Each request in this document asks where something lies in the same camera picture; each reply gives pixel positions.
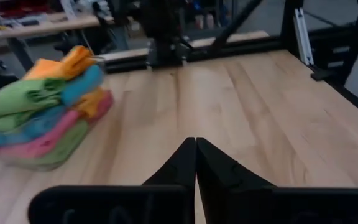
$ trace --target microfiber cloth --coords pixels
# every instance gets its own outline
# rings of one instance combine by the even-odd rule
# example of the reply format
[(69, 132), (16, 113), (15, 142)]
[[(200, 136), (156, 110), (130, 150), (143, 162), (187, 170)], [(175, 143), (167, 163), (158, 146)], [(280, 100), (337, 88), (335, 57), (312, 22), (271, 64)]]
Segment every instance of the microfiber cloth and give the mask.
[(73, 108), (82, 112), (86, 119), (91, 119), (98, 113), (98, 105), (104, 95), (105, 91), (98, 87), (92, 92), (83, 95)]
[(73, 106), (81, 96), (96, 89), (103, 81), (103, 71), (98, 65), (90, 66), (82, 75), (67, 82), (62, 91), (62, 102), (67, 107)]
[(37, 112), (22, 126), (0, 133), (0, 147), (30, 142), (51, 131), (61, 120), (66, 108), (54, 106)]
[(38, 60), (23, 79), (64, 78), (71, 80), (96, 63), (91, 56), (91, 51), (86, 47), (73, 47), (60, 62), (46, 59)]
[(98, 111), (92, 118), (88, 119), (88, 122), (91, 125), (96, 124), (96, 122), (101, 119), (107, 111), (109, 111), (111, 105), (114, 103), (114, 98), (112, 97), (111, 91), (104, 91), (104, 97), (98, 104)]
[(55, 106), (60, 101), (62, 79), (19, 80), (0, 89), (0, 117)]
[(56, 142), (53, 150), (43, 157), (36, 159), (8, 160), (14, 162), (15, 164), (22, 164), (25, 166), (55, 166), (56, 164), (61, 165), (62, 162), (66, 161), (74, 152), (74, 150), (80, 145), (87, 132), (88, 123), (80, 119)]
[(0, 156), (23, 159), (42, 157), (54, 149), (59, 139), (75, 124), (79, 117), (79, 112), (69, 110), (50, 132), (28, 143), (0, 147)]

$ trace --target towel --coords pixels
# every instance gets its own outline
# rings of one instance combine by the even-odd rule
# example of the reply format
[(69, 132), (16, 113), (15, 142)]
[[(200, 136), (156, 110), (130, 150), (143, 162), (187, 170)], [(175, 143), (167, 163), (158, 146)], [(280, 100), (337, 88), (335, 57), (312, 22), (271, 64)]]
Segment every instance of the towel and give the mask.
[(83, 95), (74, 105), (74, 109), (82, 112), (86, 119), (91, 119), (98, 113), (99, 102), (105, 97), (105, 94), (105, 91), (99, 87)]
[(0, 133), (0, 147), (30, 142), (51, 131), (60, 121), (66, 108), (62, 105), (48, 108), (30, 117), (22, 126)]
[(0, 117), (55, 106), (64, 87), (62, 79), (19, 80), (0, 89)]
[(68, 82), (62, 91), (62, 102), (67, 107), (73, 106), (81, 96), (96, 89), (103, 81), (103, 71), (98, 65), (90, 66), (82, 75)]
[(112, 97), (111, 91), (104, 91), (104, 97), (98, 104), (98, 112), (95, 114), (95, 116), (88, 119), (88, 122), (91, 125), (96, 124), (96, 122), (101, 119), (107, 113), (107, 111), (109, 111), (113, 103), (114, 98)]
[(34, 67), (27, 72), (24, 79), (64, 78), (71, 80), (96, 63), (91, 56), (91, 51), (84, 46), (73, 47), (60, 62), (46, 59), (38, 60)]
[(80, 145), (88, 131), (88, 123), (78, 120), (66, 133), (56, 140), (56, 144), (48, 154), (36, 159), (4, 158), (11, 163), (24, 166), (53, 166), (61, 165), (66, 161), (74, 150)]
[(0, 156), (23, 159), (42, 157), (56, 146), (58, 140), (75, 124), (79, 116), (79, 112), (75, 110), (67, 111), (50, 132), (25, 144), (0, 147)]

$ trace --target orange towel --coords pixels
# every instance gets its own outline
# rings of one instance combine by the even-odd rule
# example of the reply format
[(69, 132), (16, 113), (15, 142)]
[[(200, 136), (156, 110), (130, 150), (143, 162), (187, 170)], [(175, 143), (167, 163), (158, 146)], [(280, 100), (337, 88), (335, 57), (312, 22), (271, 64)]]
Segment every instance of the orange towel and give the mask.
[(86, 119), (91, 119), (98, 114), (99, 102), (108, 94), (102, 88), (97, 88), (90, 93), (83, 95), (73, 106), (75, 110), (84, 114)]
[(23, 79), (64, 78), (70, 80), (96, 63), (91, 56), (91, 51), (86, 47), (73, 47), (61, 62), (46, 59), (38, 60)]

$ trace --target wooden tabletop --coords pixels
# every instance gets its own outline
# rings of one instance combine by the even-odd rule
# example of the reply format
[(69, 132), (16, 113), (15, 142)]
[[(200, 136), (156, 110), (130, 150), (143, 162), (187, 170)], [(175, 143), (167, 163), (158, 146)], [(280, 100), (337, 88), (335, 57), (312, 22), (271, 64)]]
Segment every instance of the wooden tabletop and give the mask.
[[(54, 185), (139, 185), (202, 136), (279, 186), (358, 187), (358, 109), (286, 50), (110, 75), (115, 105), (51, 172), (0, 161), (0, 223)], [(205, 223), (196, 190), (196, 222)]]
[[(0, 31), (0, 39), (11, 37), (25, 37), (30, 35), (48, 34), (52, 32), (61, 32), (65, 30), (83, 29), (87, 27), (99, 26), (99, 21), (96, 16), (82, 15), (76, 20), (63, 20), (65, 14), (56, 13), (49, 15), (49, 20), (39, 25), (15, 27)], [(112, 22), (112, 17), (105, 18)]]

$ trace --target stack of towels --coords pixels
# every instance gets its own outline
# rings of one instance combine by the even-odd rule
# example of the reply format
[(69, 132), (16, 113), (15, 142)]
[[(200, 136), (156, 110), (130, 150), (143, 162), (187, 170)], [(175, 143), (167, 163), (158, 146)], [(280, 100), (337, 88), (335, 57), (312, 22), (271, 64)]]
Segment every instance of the stack of towels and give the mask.
[(60, 62), (40, 59), (0, 89), (0, 158), (36, 170), (62, 165), (113, 102), (83, 46)]

